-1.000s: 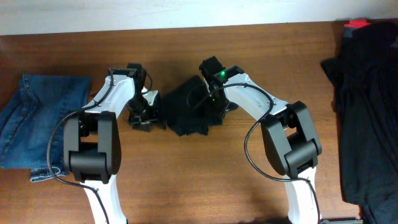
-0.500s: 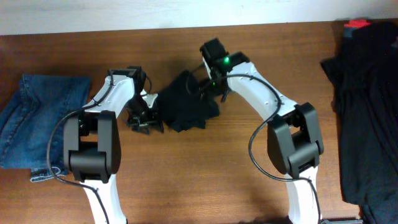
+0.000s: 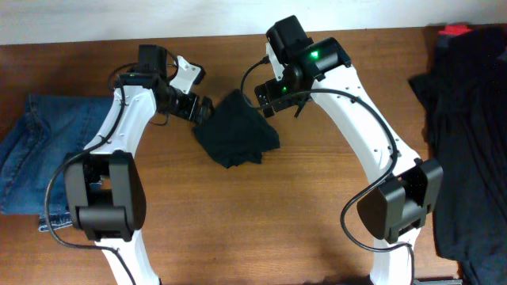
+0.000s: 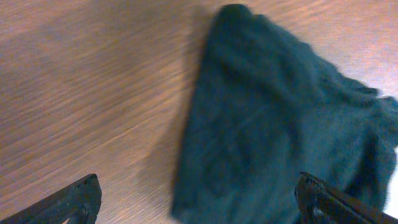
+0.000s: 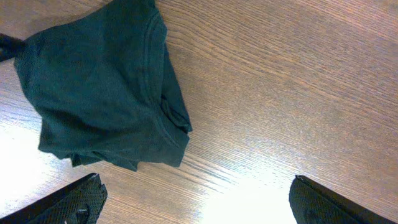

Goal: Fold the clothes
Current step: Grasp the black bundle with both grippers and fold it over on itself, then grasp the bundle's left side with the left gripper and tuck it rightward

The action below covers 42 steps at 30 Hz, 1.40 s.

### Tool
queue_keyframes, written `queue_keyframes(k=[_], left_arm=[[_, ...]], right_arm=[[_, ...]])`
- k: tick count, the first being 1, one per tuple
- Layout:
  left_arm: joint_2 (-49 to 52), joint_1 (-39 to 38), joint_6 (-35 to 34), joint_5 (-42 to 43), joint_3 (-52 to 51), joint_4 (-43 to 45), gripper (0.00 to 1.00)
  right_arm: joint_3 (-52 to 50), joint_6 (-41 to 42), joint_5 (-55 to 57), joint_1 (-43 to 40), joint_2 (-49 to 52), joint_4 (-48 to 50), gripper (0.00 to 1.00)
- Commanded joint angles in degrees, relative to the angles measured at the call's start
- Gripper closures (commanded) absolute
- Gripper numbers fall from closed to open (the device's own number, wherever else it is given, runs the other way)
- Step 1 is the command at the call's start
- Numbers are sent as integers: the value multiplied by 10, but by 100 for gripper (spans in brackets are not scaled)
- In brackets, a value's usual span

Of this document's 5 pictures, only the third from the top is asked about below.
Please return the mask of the black t-shirt with white logo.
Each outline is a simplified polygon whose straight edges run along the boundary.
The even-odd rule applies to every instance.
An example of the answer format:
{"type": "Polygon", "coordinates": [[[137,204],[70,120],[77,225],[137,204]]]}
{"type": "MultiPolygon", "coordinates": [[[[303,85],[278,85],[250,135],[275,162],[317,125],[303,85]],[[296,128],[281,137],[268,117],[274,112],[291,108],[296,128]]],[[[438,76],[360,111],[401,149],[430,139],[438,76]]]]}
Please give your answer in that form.
{"type": "Polygon", "coordinates": [[[276,130],[238,89],[226,95],[215,114],[193,133],[211,159],[226,169],[245,162],[260,164],[264,152],[280,148],[276,130]]]}

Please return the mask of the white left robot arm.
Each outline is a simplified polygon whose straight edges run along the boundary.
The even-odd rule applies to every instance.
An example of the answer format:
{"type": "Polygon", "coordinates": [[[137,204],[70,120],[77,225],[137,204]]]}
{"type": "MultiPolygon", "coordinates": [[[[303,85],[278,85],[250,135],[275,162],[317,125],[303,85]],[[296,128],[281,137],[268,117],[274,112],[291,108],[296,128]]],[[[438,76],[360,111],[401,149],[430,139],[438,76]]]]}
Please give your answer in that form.
{"type": "Polygon", "coordinates": [[[63,165],[72,225],[104,253],[118,284],[161,282],[143,243],[147,202],[135,152],[155,114],[202,124],[214,112],[210,98],[191,90],[204,76],[181,55],[140,45],[137,61],[109,78],[113,102],[99,131],[63,165]]]}

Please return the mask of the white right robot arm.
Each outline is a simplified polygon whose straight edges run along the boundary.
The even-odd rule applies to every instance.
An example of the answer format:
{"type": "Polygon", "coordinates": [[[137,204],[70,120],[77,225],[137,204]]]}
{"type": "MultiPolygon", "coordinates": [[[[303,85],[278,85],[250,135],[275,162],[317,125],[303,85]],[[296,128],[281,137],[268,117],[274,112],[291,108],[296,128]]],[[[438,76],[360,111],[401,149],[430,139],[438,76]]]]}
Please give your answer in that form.
{"type": "Polygon", "coordinates": [[[297,17],[266,33],[274,77],[254,92],[265,117],[313,101],[335,123],[368,179],[340,214],[347,238],[374,255],[372,284],[416,284],[414,244],[436,206],[443,169],[422,160],[368,96],[345,49],[333,37],[313,41],[297,17]]]}

